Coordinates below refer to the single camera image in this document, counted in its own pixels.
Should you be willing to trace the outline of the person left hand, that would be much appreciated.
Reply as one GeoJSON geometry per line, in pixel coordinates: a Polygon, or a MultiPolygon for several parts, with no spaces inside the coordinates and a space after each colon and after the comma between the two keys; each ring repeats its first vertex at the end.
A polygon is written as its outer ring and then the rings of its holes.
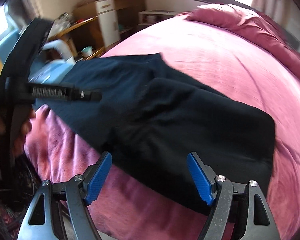
{"type": "MultiPolygon", "coordinates": [[[[33,109],[30,110],[28,119],[22,124],[18,137],[14,140],[11,152],[15,157],[22,154],[24,149],[24,144],[26,141],[26,136],[30,133],[32,129],[31,120],[36,117],[36,113],[33,109]]],[[[5,132],[5,125],[0,117],[0,134],[5,132]]]]}

